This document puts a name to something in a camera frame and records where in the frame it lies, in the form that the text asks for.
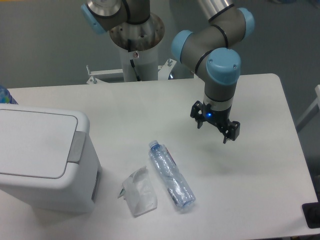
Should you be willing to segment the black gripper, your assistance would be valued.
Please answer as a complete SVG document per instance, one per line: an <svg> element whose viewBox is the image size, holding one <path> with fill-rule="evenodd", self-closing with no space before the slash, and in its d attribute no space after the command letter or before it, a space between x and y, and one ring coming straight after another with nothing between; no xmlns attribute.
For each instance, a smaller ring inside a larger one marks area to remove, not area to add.
<svg viewBox="0 0 320 240"><path fill-rule="evenodd" d="M208 122L223 134L224 144L227 141L235 141L240 134L241 124L238 121L229 120L231 106L222 111L212 110L210 106L210 104L205 105L198 100L192 105L190 117L196 121L197 128L200 129L203 122Z"/></svg>

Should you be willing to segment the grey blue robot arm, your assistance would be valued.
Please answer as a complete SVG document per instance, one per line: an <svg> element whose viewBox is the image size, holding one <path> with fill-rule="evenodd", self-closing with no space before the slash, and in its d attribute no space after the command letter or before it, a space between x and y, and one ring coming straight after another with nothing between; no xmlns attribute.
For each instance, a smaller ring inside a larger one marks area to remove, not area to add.
<svg viewBox="0 0 320 240"><path fill-rule="evenodd" d="M231 0L201 0L208 27L179 32L171 43L174 58L204 81L203 101L193 104L190 116L201 127L215 126L224 140L234 141L240 123L230 111L241 72L241 58L232 46L247 38L255 20ZM158 46L164 38L163 21L151 12L148 0L87 0L81 11L97 34L109 33L121 54L126 82L158 79Z"/></svg>

